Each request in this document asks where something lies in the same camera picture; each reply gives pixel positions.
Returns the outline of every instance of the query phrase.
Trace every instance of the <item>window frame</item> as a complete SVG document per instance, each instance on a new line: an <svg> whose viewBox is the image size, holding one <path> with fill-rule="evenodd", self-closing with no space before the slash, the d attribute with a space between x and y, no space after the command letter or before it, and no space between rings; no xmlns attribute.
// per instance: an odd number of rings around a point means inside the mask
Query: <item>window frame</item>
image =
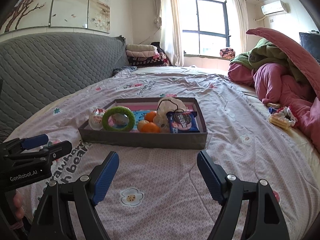
<svg viewBox="0 0 320 240"><path fill-rule="evenodd" d="M208 1L208 2L215 2L222 4L223 8L223 17L224 17L224 25L225 25L225 34L221 33L212 33L212 32L204 32L200 30L200 20L199 20L199 10L198 10L198 1ZM226 38L226 47L230 46L230 35L229 35L229 22L228 22L228 14L227 14L227 1L220 2L215 0L196 0L196 8L197 8L197 20L198 20L198 30L197 31L191 31L191 30L182 30L184 33L198 33L199 35L199 55L200 53L200 34L204 35L211 35L211 36L218 36Z"/></svg>

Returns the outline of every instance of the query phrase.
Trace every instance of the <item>quilted sofa cover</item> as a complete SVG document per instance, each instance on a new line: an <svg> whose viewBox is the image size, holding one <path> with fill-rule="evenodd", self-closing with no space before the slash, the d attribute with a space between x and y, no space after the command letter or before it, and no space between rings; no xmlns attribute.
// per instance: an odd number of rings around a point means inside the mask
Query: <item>quilted sofa cover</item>
<svg viewBox="0 0 320 240"><path fill-rule="evenodd" d="M38 33L0 43L0 142L49 103L129 66L125 38Z"/></svg>

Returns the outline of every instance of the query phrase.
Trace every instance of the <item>stacked bedding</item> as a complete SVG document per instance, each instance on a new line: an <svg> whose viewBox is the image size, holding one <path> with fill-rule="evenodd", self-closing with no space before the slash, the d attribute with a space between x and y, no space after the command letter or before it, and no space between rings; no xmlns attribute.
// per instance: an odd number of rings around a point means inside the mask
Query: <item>stacked bedding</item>
<svg viewBox="0 0 320 240"><path fill-rule="evenodd" d="M150 66L169 66L166 54L158 52L153 45L134 45L127 44L126 53L130 66L150 67Z"/></svg>

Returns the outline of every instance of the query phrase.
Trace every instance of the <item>orange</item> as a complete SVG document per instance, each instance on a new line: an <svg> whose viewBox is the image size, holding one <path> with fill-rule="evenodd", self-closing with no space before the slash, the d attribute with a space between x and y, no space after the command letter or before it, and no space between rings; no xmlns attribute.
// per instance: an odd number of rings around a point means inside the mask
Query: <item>orange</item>
<svg viewBox="0 0 320 240"><path fill-rule="evenodd" d="M140 132L160 133L160 127L153 122L149 122L142 126Z"/></svg>
<svg viewBox="0 0 320 240"><path fill-rule="evenodd" d="M144 120L148 122L153 122L154 117L157 115L157 111L151 111L144 116Z"/></svg>
<svg viewBox="0 0 320 240"><path fill-rule="evenodd" d="M137 128L138 128L138 131L139 131L139 132L141 132L141 128L142 128L146 123L148 123L147 120L141 120L141 121L138 122Z"/></svg>

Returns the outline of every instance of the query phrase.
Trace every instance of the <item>metal screw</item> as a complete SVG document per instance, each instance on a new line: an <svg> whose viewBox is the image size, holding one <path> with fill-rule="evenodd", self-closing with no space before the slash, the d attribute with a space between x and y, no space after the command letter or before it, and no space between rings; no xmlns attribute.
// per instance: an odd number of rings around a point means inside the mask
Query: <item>metal screw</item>
<svg viewBox="0 0 320 240"><path fill-rule="evenodd" d="M263 186L266 186L266 185L268 185L268 182L265 179L261 179L260 184Z"/></svg>
<svg viewBox="0 0 320 240"><path fill-rule="evenodd" d="M229 174L229 175L227 176L227 179L228 179L228 180L236 180L236 176L233 175L233 174Z"/></svg>
<svg viewBox="0 0 320 240"><path fill-rule="evenodd" d="M50 182L49 182L49 186L50 187L53 187L54 185L56 185L57 184L57 182L55 181L55 180L51 180Z"/></svg>
<svg viewBox="0 0 320 240"><path fill-rule="evenodd" d="M88 175L83 175L83 176L80 177L81 181L87 181L88 179L89 179Z"/></svg>

